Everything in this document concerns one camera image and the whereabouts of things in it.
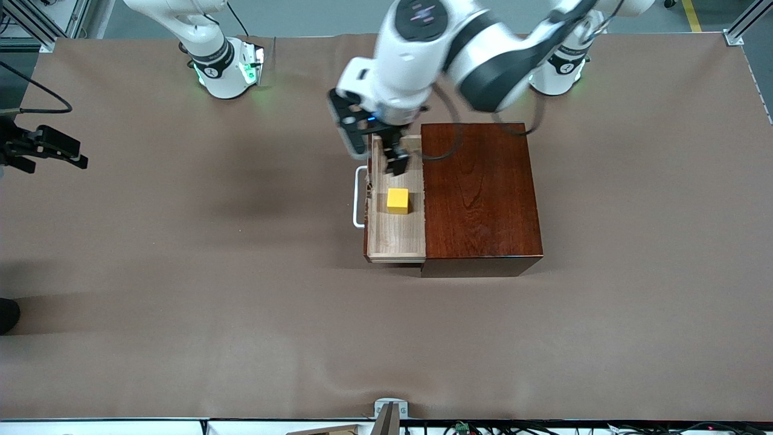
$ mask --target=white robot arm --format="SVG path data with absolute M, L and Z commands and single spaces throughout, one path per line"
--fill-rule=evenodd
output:
M 598 0 L 594 10 L 587 14 L 585 20 L 564 40 L 553 56 L 529 75 L 532 87 L 545 95 L 568 92 L 572 85 L 580 80 L 587 61 L 587 52 L 591 49 L 595 36 L 606 33 L 610 15 L 639 16 L 654 2 L 655 0 Z M 589 36 L 588 29 L 596 30 Z
M 475 0 L 396 0 L 382 24 L 374 59 L 356 57 L 329 92 L 334 119 L 349 153 L 367 159 L 363 135 L 383 139 L 387 171 L 404 172 L 409 156 L 400 137 L 422 110 L 440 73 L 476 111 L 496 113 L 529 86 L 567 38 L 585 42 L 594 10 L 649 7 L 654 0 L 558 0 L 525 38 L 512 34 Z
M 154 19 L 182 42 L 202 86 L 217 98 L 235 98 L 258 84 L 263 47 L 226 38 L 207 14 L 223 10 L 226 0 L 124 0 Z

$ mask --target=wooden box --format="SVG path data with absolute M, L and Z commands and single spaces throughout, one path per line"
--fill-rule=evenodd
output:
M 508 124 L 523 131 L 523 124 Z M 455 143 L 453 124 L 424 124 L 403 147 L 439 156 Z M 366 199 L 370 262 L 420 263 L 425 277 L 518 276 L 543 256 L 525 137 L 496 124 L 463 124 L 461 148 L 440 161 L 412 157 L 401 176 L 384 173 L 373 138 Z M 390 187 L 410 191 L 410 213 L 386 212 Z

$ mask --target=cable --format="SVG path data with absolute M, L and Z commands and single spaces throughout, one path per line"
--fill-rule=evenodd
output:
M 541 94 L 536 95 L 536 103 L 534 105 L 534 119 L 532 120 L 532 126 L 525 132 L 518 132 L 514 129 L 512 129 L 509 125 L 505 124 L 505 122 L 502 120 L 502 118 L 499 117 L 499 113 L 492 113 L 491 119 L 496 122 L 499 127 L 508 132 L 510 135 L 517 136 L 517 137 L 524 137 L 528 136 L 538 129 L 540 129 L 540 126 L 542 125 L 542 120 L 545 118 L 545 97 Z
M 659 427 L 659 426 L 658 426 L 658 429 L 647 430 L 636 426 L 621 425 L 619 429 L 623 429 L 623 430 L 619 431 L 618 435 L 682 435 L 687 431 L 695 430 L 702 426 L 710 426 L 712 430 L 716 430 L 716 429 L 726 430 L 734 433 L 735 435 L 744 435 L 744 432 L 742 430 L 735 429 L 734 427 L 728 426 L 726 424 L 716 423 L 711 421 L 703 421 L 698 424 L 693 424 L 692 426 L 681 430 L 668 430 L 668 429 L 664 430 L 662 427 Z
M 219 22 L 218 22 L 216 19 L 212 18 L 211 16 L 209 16 L 209 15 L 207 15 L 207 14 L 202 14 L 202 16 L 203 16 L 204 18 L 208 19 L 209 21 L 211 21 L 211 22 L 214 22 L 214 23 L 215 23 L 215 24 L 217 24 L 218 26 L 220 25 L 220 23 L 219 23 Z
M 231 6 L 230 3 L 228 3 L 228 9 L 231 11 L 231 14 L 233 14 L 233 17 L 235 19 L 237 19 L 237 21 L 239 22 L 239 26 L 242 26 L 242 30 L 244 31 L 244 35 L 245 36 L 249 36 L 250 33 L 247 31 L 247 27 L 244 27 L 244 24 L 239 19 L 239 16 L 233 11 L 233 6 Z
M 21 77 L 24 80 L 27 80 L 29 83 L 34 84 L 35 86 L 39 87 L 41 90 L 45 91 L 48 95 L 51 95 L 52 97 L 56 98 L 65 105 L 66 108 L 64 109 L 25 109 L 25 108 L 18 108 L 15 110 L 16 113 L 70 113 L 73 111 L 73 106 L 70 105 L 70 103 L 67 102 L 64 98 L 60 97 L 56 92 L 51 91 L 49 88 L 41 85 L 37 81 L 33 80 L 31 77 L 27 77 L 23 73 L 20 73 L 17 71 L 14 67 L 8 65 L 7 63 L 0 60 L 0 67 L 5 68 L 8 71 L 11 71 L 12 73 L 16 74 L 17 76 Z
M 599 36 L 602 33 L 604 33 L 604 31 L 609 27 L 609 23 L 612 22 L 612 19 L 614 19 L 618 15 L 618 12 L 620 12 L 620 8 L 623 6 L 623 3 L 625 3 L 625 0 L 620 0 L 620 2 L 618 2 L 618 5 L 615 6 L 615 10 L 612 11 L 612 15 L 605 18 L 604 21 L 602 21 L 601 24 L 598 25 L 598 28 L 594 30 L 590 35 L 588 35 L 585 41 L 583 41 L 583 45 L 596 39 L 596 36 Z
M 531 429 L 525 429 L 525 428 L 522 428 L 522 427 L 518 427 L 518 428 L 517 428 L 517 431 L 516 431 L 515 433 L 518 433 L 518 432 L 526 432 L 526 433 L 528 433 L 529 435 L 539 435 L 537 432 L 534 432 L 534 431 L 533 431 L 533 430 L 531 430 Z
M 11 16 L 3 14 L 2 15 L 2 21 L 0 22 L 0 26 L 2 29 L 0 29 L 0 35 L 5 33 L 6 30 L 8 30 L 8 26 L 11 25 Z
M 454 123 L 454 127 L 456 129 L 456 133 L 454 134 L 454 143 L 446 153 L 440 156 L 427 156 L 426 154 L 421 153 L 422 160 L 428 162 L 437 162 L 438 160 L 445 160 L 448 157 L 453 156 L 454 153 L 461 148 L 461 143 L 464 142 L 464 127 L 461 124 L 459 112 L 456 110 L 456 106 L 454 106 L 454 102 L 451 100 L 451 97 L 449 97 L 448 94 L 446 94 L 437 83 L 432 85 L 432 90 L 435 94 L 438 95 L 441 101 L 443 101 L 443 104 L 445 104 L 445 107 L 448 109 L 448 113 L 451 114 L 451 122 Z
M 552 430 L 547 429 L 545 426 L 543 426 L 541 424 L 538 424 L 538 423 L 534 423 L 534 422 L 530 422 L 530 421 L 522 421 L 521 424 L 523 424 L 523 425 L 525 425 L 527 427 L 531 427 L 534 430 L 539 430 L 540 432 L 548 433 L 549 435 L 558 435 L 558 433 L 555 433 Z

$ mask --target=metal handle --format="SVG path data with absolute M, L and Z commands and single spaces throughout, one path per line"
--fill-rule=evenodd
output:
M 357 221 L 357 203 L 359 203 L 359 173 L 368 170 L 367 165 L 363 165 L 357 168 L 356 171 L 354 171 L 354 200 L 352 201 L 352 223 L 354 224 L 354 228 L 358 228 L 360 230 L 365 229 L 365 222 L 360 224 Z

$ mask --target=yellow floor tape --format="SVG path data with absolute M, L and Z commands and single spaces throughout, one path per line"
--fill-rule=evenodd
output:
M 690 23 L 690 30 L 702 32 L 700 22 L 698 22 L 698 15 L 695 14 L 695 8 L 693 7 L 693 0 L 682 0 L 682 5 L 684 5 L 684 12 L 687 14 L 687 21 Z

